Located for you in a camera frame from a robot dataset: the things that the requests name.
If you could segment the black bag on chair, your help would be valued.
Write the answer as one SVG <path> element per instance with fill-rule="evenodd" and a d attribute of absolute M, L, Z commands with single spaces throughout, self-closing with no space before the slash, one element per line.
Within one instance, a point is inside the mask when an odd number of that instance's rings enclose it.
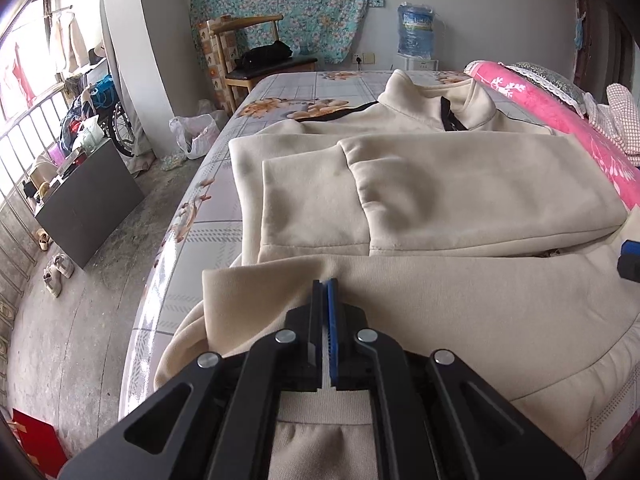
<path fill-rule="evenodd" d="M 293 55 L 292 49 L 280 40 L 272 44 L 256 47 L 244 52 L 235 60 L 235 68 L 242 72 L 254 72 L 287 61 Z"/>

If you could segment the lace trimmed grey pillow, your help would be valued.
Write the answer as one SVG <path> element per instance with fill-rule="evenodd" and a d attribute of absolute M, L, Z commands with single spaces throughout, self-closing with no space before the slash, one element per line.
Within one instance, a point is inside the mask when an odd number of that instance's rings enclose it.
<path fill-rule="evenodd" d="M 508 64 L 506 68 L 551 93 L 572 108 L 579 117 L 587 115 L 585 92 L 561 74 L 529 62 Z"/>

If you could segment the white plastic bag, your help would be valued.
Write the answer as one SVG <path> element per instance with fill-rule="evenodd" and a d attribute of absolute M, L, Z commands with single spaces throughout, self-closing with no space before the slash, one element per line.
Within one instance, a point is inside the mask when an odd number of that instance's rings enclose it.
<path fill-rule="evenodd" d="M 228 119 L 224 110 L 213 110 L 198 116 L 174 117 L 169 122 L 169 129 L 180 152 L 187 159 L 199 159 L 208 154 Z"/>

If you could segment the beige shoe pair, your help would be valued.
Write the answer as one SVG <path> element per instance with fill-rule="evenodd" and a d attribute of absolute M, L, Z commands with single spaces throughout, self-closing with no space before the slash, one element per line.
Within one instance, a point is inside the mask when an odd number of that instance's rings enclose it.
<path fill-rule="evenodd" d="M 74 272 L 75 265 L 72 259 L 64 252 L 59 252 L 43 270 L 44 286 L 54 298 L 58 298 L 62 292 L 62 279 L 66 278 L 68 280 L 73 276 Z"/>

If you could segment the dark grey board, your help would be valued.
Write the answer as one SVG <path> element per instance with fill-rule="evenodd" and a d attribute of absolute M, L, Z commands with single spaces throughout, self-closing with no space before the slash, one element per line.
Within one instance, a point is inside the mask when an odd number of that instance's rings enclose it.
<path fill-rule="evenodd" d="M 106 140 L 52 191 L 35 218 L 83 268 L 143 199 L 114 143 Z"/>

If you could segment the bicycle wheel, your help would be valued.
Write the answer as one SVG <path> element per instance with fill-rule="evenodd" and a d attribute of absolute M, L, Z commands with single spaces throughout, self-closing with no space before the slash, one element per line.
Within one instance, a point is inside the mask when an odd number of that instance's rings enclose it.
<path fill-rule="evenodd" d="M 112 108 L 107 122 L 107 133 L 120 154 L 129 158 L 134 156 L 134 129 L 120 103 L 116 103 Z"/>

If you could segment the white water dispenser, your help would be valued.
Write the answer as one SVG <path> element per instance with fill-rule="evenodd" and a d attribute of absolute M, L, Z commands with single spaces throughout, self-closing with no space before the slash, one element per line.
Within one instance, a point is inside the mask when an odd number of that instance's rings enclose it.
<path fill-rule="evenodd" d="M 421 58 L 420 56 L 396 55 L 395 66 L 405 72 L 408 70 L 426 70 L 427 72 L 437 72 L 439 62 L 434 58 Z"/>

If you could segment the wooden chair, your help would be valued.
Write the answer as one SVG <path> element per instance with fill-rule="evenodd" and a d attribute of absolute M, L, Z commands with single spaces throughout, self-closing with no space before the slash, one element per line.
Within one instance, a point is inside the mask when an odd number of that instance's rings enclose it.
<path fill-rule="evenodd" d="M 221 16 L 198 25 L 201 47 L 216 102 L 230 115 L 259 81 L 274 74 L 313 72 L 318 58 L 294 54 L 279 35 L 282 14 L 258 15 L 249 18 Z M 273 42 L 239 52 L 236 34 L 244 29 L 269 24 Z"/>

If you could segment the blue water bottle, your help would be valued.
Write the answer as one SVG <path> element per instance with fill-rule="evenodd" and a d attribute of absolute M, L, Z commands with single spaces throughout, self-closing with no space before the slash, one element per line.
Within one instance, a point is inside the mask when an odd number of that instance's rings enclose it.
<path fill-rule="evenodd" d="M 413 58 L 432 58 L 434 55 L 434 17 L 430 6 L 403 2 L 398 13 L 398 53 Z"/>

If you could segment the checked pink white cloth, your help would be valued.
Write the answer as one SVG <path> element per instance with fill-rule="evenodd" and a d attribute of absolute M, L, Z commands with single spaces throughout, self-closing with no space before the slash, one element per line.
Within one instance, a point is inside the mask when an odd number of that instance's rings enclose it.
<path fill-rule="evenodd" d="M 609 84 L 606 97 L 608 102 L 601 104 L 589 92 L 584 94 L 588 122 L 619 148 L 632 166 L 639 167 L 640 118 L 634 96 L 622 84 Z"/>

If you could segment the wall power socket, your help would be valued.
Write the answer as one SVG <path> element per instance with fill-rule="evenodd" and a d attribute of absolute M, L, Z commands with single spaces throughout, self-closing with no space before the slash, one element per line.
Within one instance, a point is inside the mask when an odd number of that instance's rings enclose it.
<path fill-rule="evenodd" d="M 374 52 L 354 53 L 352 55 L 352 64 L 367 65 L 367 64 L 374 64 L 375 62 L 376 62 L 376 57 Z"/>

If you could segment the pink floral blanket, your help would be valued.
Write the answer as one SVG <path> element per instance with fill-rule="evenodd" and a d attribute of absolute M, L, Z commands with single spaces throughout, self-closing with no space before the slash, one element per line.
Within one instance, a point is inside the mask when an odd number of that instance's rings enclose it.
<path fill-rule="evenodd" d="M 634 209 L 639 205 L 639 170 L 612 141 L 552 93 L 496 62 L 473 61 L 464 72 L 532 113 L 548 127 L 574 136 L 610 180 L 625 206 Z"/>

